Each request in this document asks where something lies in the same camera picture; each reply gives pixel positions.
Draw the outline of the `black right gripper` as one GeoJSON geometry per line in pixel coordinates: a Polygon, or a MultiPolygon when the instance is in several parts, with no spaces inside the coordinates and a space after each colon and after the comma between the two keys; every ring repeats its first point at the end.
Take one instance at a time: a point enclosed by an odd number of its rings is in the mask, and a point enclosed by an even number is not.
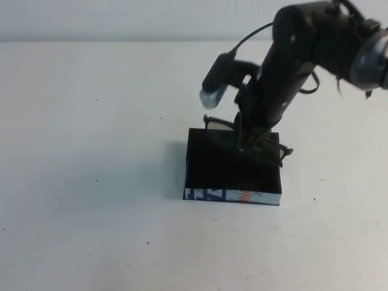
{"type": "Polygon", "coordinates": [[[272,127],[279,123],[315,67],[312,62],[263,63],[262,74],[253,84],[253,96],[242,99],[241,112],[238,112],[234,119],[237,152],[252,153],[243,126],[256,127],[254,147],[272,146],[272,127]]]}

